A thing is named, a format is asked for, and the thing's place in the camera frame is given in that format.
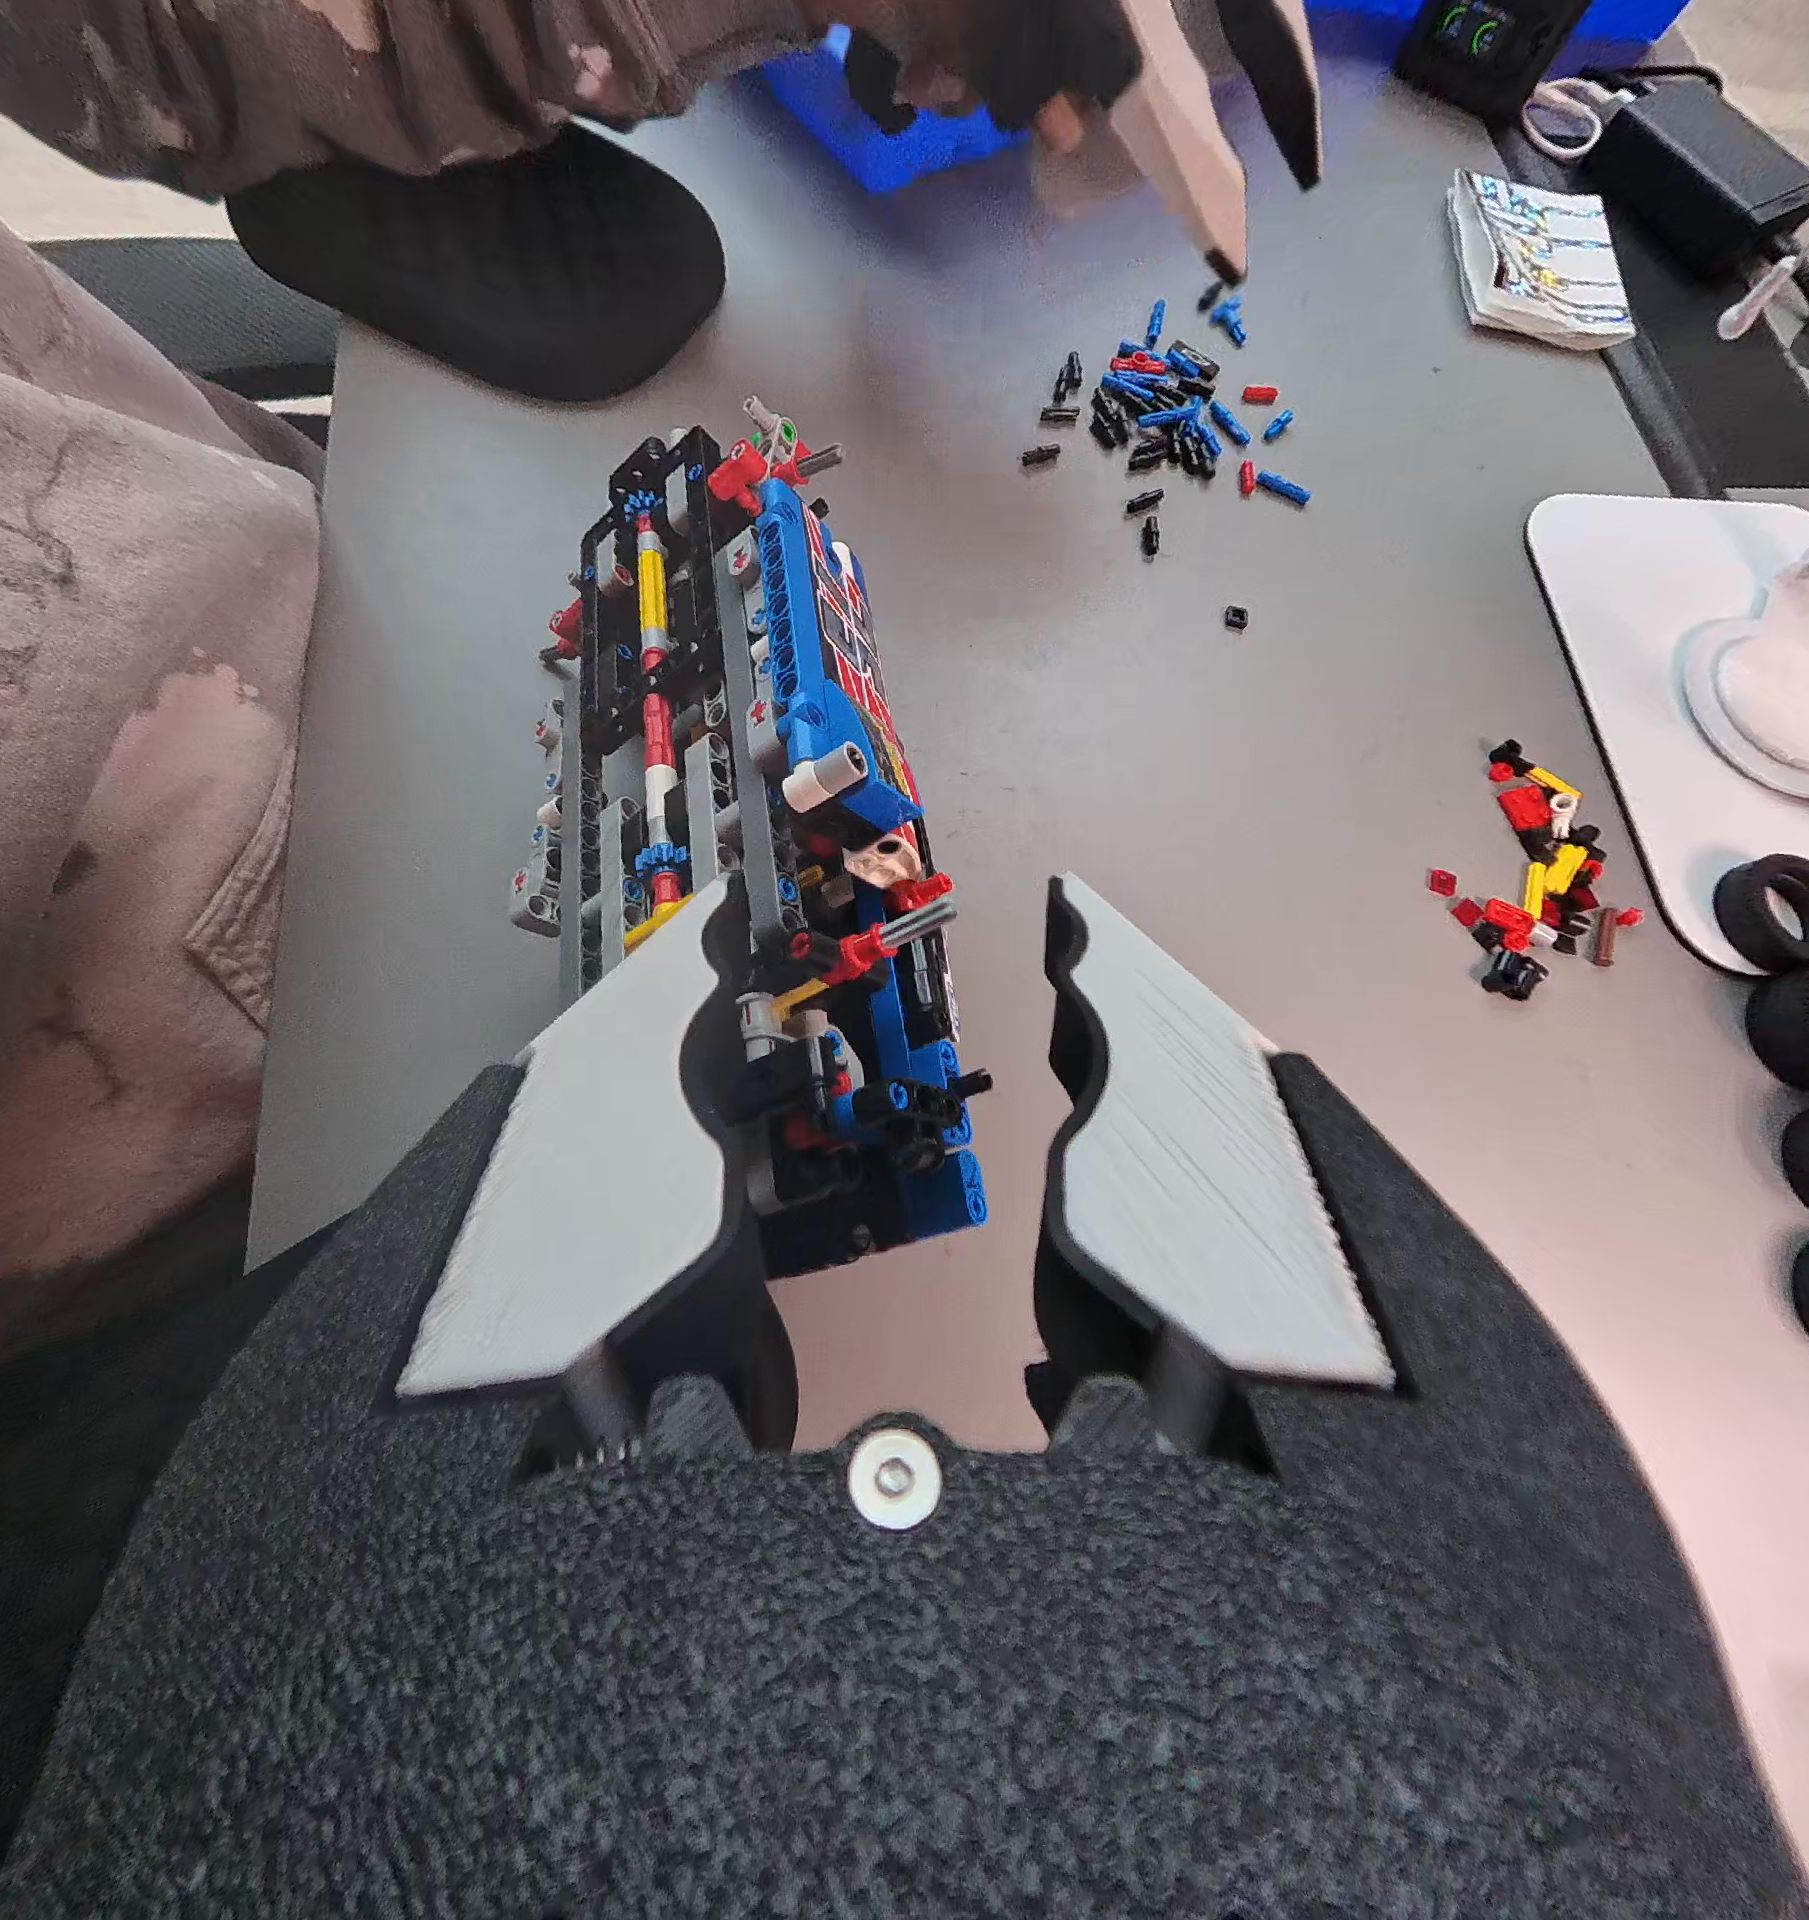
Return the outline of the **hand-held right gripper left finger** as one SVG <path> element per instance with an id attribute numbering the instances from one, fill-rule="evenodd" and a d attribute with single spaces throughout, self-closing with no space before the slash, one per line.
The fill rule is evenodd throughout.
<path id="1" fill-rule="evenodd" d="M 668 1379 L 698 1375 L 750 1421 L 766 1254 L 743 1119 L 748 958 L 745 877 L 712 882 L 520 1053 L 400 1403 L 554 1391 L 605 1445 Z"/>

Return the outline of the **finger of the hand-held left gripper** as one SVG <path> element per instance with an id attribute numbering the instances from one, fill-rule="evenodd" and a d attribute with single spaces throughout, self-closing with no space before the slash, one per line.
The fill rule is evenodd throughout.
<path id="1" fill-rule="evenodd" d="M 1279 157 L 1300 189 L 1316 187 L 1323 179 L 1323 107 L 1305 4 L 1219 1 L 1219 20 Z"/>
<path id="2" fill-rule="evenodd" d="M 1204 63 L 1171 1 L 1121 1 L 1120 11 L 1140 68 L 1109 109 L 1109 124 L 1211 272 L 1237 286 L 1248 260 L 1248 184 L 1217 118 Z"/>

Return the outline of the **pile of blue black pins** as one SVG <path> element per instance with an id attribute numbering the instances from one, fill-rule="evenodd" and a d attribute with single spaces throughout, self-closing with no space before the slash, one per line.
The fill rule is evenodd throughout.
<path id="1" fill-rule="evenodd" d="M 1068 438 L 1084 439 L 1124 486 L 1117 519 L 1144 565 L 1166 555 L 1176 488 L 1305 513 L 1314 488 L 1277 467 L 1300 426 L 1297 405 L 1273 379 L 1235 386 L 1221 347 L 1248 351 L 1250 328 L 1244 295 L 1215 277 L 1189 313 L 1160 297 L 1104 352 L 1066 351 L 1020 468 L 1062 467 Z"/>

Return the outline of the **black brick race car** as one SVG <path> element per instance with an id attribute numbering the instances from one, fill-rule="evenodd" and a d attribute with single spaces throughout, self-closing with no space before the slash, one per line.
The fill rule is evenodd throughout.
<path id="1" fill-rule="evenodd" d="M 980 1228 L 989 1190 L 949 958 L 956 915 L 889 701 L 864 566 L 814 477 L 750 431 L 642 441 L 586 528 L 542 665 L 542 806 L 511 923 L 575 998 L 741 882 L 747 1175 L 773 1279 Z"/>

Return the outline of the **person's left forearm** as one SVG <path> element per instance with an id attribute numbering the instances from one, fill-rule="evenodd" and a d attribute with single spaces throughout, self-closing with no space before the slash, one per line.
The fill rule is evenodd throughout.
<path id="1" fill-rule="evenodd" d="M 407 176 L 632 131 L 814 45 L 791 1 L 0 1 L 0 112 L 106 179 L 225 197 L 336 158 Z"/>

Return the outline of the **grey desk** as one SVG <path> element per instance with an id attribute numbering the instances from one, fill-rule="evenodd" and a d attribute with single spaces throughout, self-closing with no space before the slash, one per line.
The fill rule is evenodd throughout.
<path id="1" fill-rule="evenodd" d="M 1742 991 L 1650 915 L 1611 970 L 1528 1007 L 1472 979 L 1433 864 L 1500 885 L 1481 769 L 1518 738 L 1583 781 L 1618 893 L 1654 908 L 1521 530 L 1559 491 L 1658 491 L 1602 363 L 1469 329 L 1444 233 L 1482 130 L 1319 51 L 1323 184 L 1300 193 L 1228 87 L 1253 182 L 1250 347 L 1300 415 L 1305 513 L 1173 489 L 1144 565 L 1124 486 L 1069 435 L 1025 472 L 1069 347 L 1208 277 L 1140 189 L 1074 215 L 1030 157 L 874 200 L 745 87 L 627 150 L 722 230 L 719 313 L 605 406 L 495 392 L 343 333 L 249 1257 L 354 1207 L 470 1077 L 557 1009 L 557 945 L 509 923 L 535 802 L 539 651 L 607 475 L 756 393 L 847 462 L 892 712 L 956 877 L 952 963 L 981 1229 L 782 1292 L 800 1436 L 916 1409 L 1036 1438 L 1047 882 L 1078 872 L 1282 1048 L 1318 1060 L 1557 1326 L 1636 1449 L 1809 1868 L 1809 1232 Z M 1250 612 L 1228 632 L 1223 610 Z"/>

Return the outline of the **black desk divider strip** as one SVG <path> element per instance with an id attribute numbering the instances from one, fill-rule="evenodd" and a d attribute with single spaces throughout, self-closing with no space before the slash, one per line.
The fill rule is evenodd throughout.
<path id="1" fill-rule="evenodd" d="M 1585 157 L 1545 152 L 1528 131 L 1524 121 L 1492 130 L 1511 179 L 1597 193 Z M 1608 359 L 1667 489 L 1809 489 L 1809 221 L 1770 259 L 1703 279 L 1623 209 L 1602 203 L 1636 321 L 1636 340 L 1609 347 Z M 1784 253 L 1803 255 L 1795 281 L 1745 337 L 1721 342 L 1717 314 Z"/>

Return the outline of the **person's left hand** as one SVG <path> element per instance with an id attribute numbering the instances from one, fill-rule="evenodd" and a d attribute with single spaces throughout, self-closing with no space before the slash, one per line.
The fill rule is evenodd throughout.
<path id="1" fill-rule="evenodd" d="M 1113 1 L 834 1 L 851 32 L 847 84 L 885 131 L 919 112 L 989 111 L 1050 150 L 1084 143 L 1090 117 L 1143 73 L 1143 49 Z"/>

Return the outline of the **black device with green display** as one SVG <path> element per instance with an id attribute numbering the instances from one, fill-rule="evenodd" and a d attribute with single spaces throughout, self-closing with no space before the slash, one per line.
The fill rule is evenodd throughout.
<path id="1" fill-rule="evenodd" d="M 1545 80 L 1588 1 L 1424 1 L 1397 48 L 1401 84 L 1510 124 Z"/>

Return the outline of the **blue plastic bin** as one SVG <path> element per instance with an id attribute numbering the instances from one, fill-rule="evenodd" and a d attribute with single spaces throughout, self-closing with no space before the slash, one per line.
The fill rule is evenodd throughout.
<path id="1" fill-rule="evenodd" d="M 1550 61 L 1606 61 L 1635 53 L 1659 40 L 1685 12 L 1685 1 L 1590 1 L 1569 7 L 1569 27 Z M 753 71 L 748 82 L 807 131 L 841 170 L 870 193 L 891 193 L 918 179 L 962 168 L 1014 150 L 1023 131 L 1007 131 L 987 109 L 962 117 L 918 111 L 918 118 L 885 131 L 855 99 L 845 76 L 848 32 L 834 27 L 802 53 Z"/>

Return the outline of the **folded instruction booklet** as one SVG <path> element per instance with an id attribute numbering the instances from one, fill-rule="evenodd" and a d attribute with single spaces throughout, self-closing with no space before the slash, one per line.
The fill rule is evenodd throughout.
<path id="1" fill-rule="evenodd" d="M 1601 197 L 1459 168 L 1444 205 L 1475 329 L 1565 351 L 1636 340 Z"/>

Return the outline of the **white plug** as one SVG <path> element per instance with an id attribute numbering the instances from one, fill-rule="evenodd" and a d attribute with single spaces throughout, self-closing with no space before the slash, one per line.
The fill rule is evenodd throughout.
<path id="1" fill-rule="evenodd" d="M 1721 342 L 1736 342 L 1745 337 L 1758 326 L 1764 313 L 1783 297 L 1784 289 L 1795 281 L 1800 265 L 1800 253 L 1784 253 L 1775 260 L 1767 262 L 1751 281 L 1746 292 L 1717 314 L 1716 335 Z"/>

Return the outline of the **person's camouflage jacket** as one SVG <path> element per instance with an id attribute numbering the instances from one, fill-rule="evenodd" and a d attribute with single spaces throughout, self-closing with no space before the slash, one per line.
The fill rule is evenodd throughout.
<path id="1" fill-rule="evenodd" d="M 0 216 L 0 1363 L 251 1163 L 322 472 Z"/>

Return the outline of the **clear glass dish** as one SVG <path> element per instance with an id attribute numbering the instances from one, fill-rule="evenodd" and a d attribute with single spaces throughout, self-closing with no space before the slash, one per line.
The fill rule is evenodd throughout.
<path id="1" fill-rule="evenodd" d="M 1687 636 L 1681 683 L 1723 761 L 1809 802 L 1809 546 L 1770 577 L 1751 614 Z"/>

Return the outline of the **black chair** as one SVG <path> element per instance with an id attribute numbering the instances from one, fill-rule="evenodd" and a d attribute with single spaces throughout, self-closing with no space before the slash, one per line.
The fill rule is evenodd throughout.
<path id="1" fill-rule="evenodd" d="M 184 370 L 251 401 L 334 392 L 337 313 L 268 274 L 235 239 L 63 237 L 31 253 Z"/>

